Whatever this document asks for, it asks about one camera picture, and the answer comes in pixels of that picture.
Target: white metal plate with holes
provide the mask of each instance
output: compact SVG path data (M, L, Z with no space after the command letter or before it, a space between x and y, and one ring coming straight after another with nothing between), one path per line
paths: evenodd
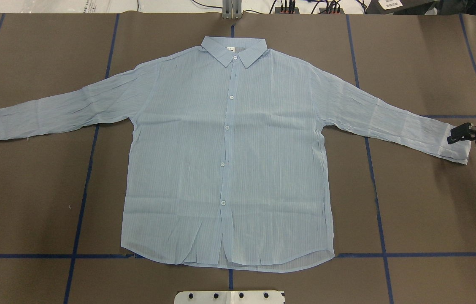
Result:
M228 292L179 292L174 304L284 304L284 292L277 290L233 290Z

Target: shirt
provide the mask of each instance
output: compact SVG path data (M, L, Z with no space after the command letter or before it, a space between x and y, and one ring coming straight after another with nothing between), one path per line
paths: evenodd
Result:
M289 272L334 257L325 125L463 164L470 150L447 144L452 125L263 39L225 37L0 109L0 140L123 119L134 131L122 247L191 266Z

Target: brown table surface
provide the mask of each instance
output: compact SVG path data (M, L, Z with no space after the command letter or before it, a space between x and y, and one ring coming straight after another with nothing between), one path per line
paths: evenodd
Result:
M402 109L476 123L476 17L458 15L0 14L0 108L231 35L265 38ZM476 303L476 148L463 166L325 128L338 256L267 274L120 247L132 129L0 142L0 303L172 303L229 289L284 290L288 304Z

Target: light blue shirt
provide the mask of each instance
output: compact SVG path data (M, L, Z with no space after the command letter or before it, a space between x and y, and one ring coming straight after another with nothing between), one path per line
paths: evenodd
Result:
M122 246L191 266L289 272L334 257L325 125L463 164L470 150L446 144L449 124L390 106L263 39L223 37L0 109L0 140L123 119L134 131Z

